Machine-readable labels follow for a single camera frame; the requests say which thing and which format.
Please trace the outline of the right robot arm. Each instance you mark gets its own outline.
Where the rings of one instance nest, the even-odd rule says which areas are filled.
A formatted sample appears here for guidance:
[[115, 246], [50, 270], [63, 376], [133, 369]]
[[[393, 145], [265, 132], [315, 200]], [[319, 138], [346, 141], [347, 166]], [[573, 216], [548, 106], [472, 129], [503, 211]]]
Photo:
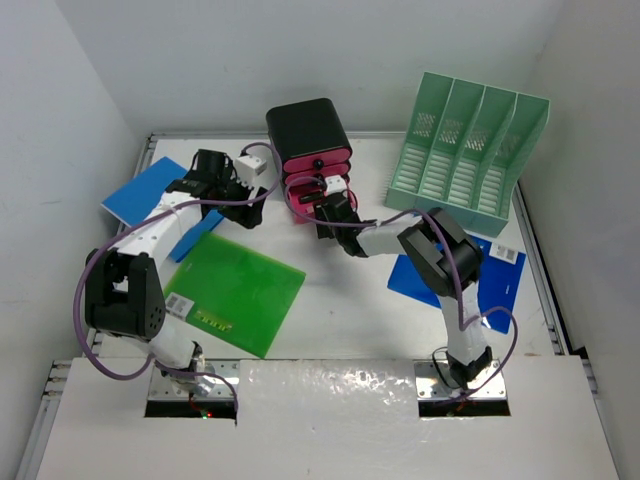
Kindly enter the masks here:
[[465, 389], [487, 368], [492, 350], [482, 331], [478, 283], [484, 256], [478, 244], [443, 209], [390, 220], [362, 221], [336, 193], [314, 205], [317, 234], [334, 239], [350, 256], [404, 255], [436, 295], [447, 332], [446, 356], [457, 387]]

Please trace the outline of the pink black highlighter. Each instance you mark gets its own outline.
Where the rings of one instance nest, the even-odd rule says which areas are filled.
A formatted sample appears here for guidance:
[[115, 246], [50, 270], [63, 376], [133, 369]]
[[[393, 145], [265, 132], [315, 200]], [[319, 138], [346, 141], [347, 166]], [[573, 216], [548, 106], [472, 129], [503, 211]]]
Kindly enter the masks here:
[[301, 205], [314, 203], [324, 198], [324, 194], [321, 192], [313, 192], [307, 195], [303, 195], [299, 197], [299, 203]]

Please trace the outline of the black pink drawer organizer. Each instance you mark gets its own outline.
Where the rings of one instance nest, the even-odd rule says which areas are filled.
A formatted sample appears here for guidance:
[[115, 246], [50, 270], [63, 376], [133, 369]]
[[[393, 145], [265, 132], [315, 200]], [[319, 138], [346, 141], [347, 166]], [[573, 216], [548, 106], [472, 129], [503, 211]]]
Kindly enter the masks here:
[[307, 153], [349, 148], [351, 144], [329, 98], [316, 98], [271, 108], [266, 113], [268, 136], [280, 160]]

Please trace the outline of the pink bottom drawer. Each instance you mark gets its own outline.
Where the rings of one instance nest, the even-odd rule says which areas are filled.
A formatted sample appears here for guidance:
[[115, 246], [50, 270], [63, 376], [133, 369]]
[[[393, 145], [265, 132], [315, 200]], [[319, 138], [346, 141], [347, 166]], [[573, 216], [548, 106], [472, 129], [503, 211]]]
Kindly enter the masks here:
[[[290, 209], [293, 212], [294, 221], [296, 223], [306, 223], [308, 222], [308, 218], [314, 218], [314, 204], [316, 202], [301, 205], [299, 203], [299, 197], [313, 192], [321, 192], [324, 194], [325, 198], [326, 195], [324, 192], [324, 179], [325, 178], [300, 178], [298, 180], [295, 180], [291, 185], [286, 185], [285, 198], [288, 201]], [[357, 209], [357, 197], [355, 193], [350, 189], [349, 181], [347, 179], [345, 180], [348, 183], [348, 190], [343, 194], [350, 200], [351, 206]]]

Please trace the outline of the pink top drawer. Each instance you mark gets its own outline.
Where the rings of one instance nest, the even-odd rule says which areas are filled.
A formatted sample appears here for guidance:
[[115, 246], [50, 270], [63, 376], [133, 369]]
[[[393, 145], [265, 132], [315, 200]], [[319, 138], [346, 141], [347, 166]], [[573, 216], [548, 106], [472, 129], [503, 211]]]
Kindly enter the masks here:
[[327, 166], [345, 163], [350, 159], [351, 155], [352, 151], [349, 148], [307, 153], [284, 160], [283, 170], [287, 174], [321, 170]]

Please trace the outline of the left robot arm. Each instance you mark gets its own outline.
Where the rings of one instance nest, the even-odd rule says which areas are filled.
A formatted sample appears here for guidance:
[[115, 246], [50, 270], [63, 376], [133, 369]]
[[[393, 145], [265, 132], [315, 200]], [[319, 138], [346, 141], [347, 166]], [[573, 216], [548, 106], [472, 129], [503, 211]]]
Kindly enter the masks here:
[[158, 267], [211, 211], [246, 229], [258, 226], [272, 192], [259, 183], [266, 169], [266, 160], [246, 150], [237, 157], [198, 150], [141, 222], [88, 255], [72, 303], [75, 331], [129, 340], [176, 380], [199, 377], [202, 349], [167, 323]]

